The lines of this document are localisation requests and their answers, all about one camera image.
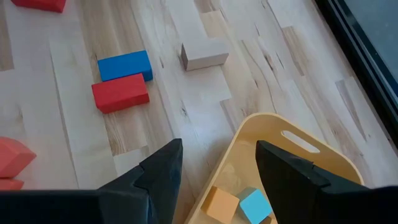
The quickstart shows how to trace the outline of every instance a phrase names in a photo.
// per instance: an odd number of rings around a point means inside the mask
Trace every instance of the red block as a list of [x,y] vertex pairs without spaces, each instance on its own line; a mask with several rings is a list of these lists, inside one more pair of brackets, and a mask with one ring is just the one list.
[[24,185],[23,181],[13,179],[0,179],[0,190],[20,190]]
[[141,73],[94,84],[91,87],[95,104],[104,114],[149,102]]
[[19,141],[0,137],[0,177],[15,177],[35,157],[36,154]]
[[16,6],[41,9],[45,11],[63,12],[66,0],[11,0]]

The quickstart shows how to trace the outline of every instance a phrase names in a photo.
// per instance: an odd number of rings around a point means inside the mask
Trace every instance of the light blue block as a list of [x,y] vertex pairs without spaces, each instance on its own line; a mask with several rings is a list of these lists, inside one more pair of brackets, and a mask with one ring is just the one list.
[[244,189],[239,195],[239,209],[252,224],[258,224],[267,218],[272,208],[261,190],[252,187]]
[[98,68],[103,82],[138,73],[145,82],[154,78],[146,50],[99,60]]

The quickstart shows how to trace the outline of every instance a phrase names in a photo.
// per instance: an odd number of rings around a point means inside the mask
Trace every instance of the coral block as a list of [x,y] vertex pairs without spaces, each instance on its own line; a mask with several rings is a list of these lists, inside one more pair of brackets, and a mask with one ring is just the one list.
[[221,223],[231,223],[239,199],[217,187],[212,186],[201,209]]
[[141,73],[145,82],[153,79],[152,67],[146,50],[98,61],[102,82]]
[[0,137],[0,177],[15,177],[35,157],[36,154],[19,141]]
[[11,0],[16,6],[41,9],[52,12],[63,12],[66,0]]
[[105,114],[149,102],[142,74],[94,84],[91,87],[97,108]]
[[20,190],[24,185],[23,181],[13,179],[0,179],[0,190]]
[[253,187],[244,189],[239,195],[239,211],[252,224],[262,222],[271,214],[271,205],[261,190]]

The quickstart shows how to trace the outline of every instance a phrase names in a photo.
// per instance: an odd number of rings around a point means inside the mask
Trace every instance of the foam block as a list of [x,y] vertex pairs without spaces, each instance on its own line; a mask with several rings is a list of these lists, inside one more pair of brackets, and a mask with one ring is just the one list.
[[187,71],[224,64],[228,55],[228,46],[219,38],[184,42],[181,49]]
[[98,68],[103,82],[138,73],[144,76],[145,82],[153,79],[146,50],[99,60]]
[[0,137],[0,178],[15,177],[35,157],[36,154],[19,141]]
[[11,0],[16,6],[41,9],[52,12],[63,12],[66,0]]
[[102,113],[111,113],[149,102],[142,74],[94,84],[95,105]]
[[250,223],[261,223],[272,212],[271,205],[259,189],[248,187],[238,194],[238,198],[239,212]]
[[14,179],[0,179],[0,190],[20,190],[24,185],[23,181]]
[[239,199],[217,187],[212,186],[201,209],[221,223],[231,223]]

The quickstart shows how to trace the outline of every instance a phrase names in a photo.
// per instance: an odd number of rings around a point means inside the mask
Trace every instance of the beige plastic bin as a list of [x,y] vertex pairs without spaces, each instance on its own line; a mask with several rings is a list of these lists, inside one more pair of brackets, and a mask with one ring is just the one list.
[[[290,131],[302,138],[316,147],[319,153],[308,152],[286,138],[282,134],[283,131]],[[205,215],[200,209],[213,185],[233,195],[238,194],[246,187],[261,189],[263,194],[266,195],[261,184],[255,158],[257,140],[268,141],[281,149],[313,161],[315,165],[336,175],[340,175],[358,184],[363,184],[361,174],[354,164],[330,146],[294,126],[277,114],[252,114],[242,122],[229,148],[224,153],[216,169],[211,174],[209,181],[203,188],[185,223],[218,223],[216,220]],[[246,222],[239,215],[235,214],[232,223]]]

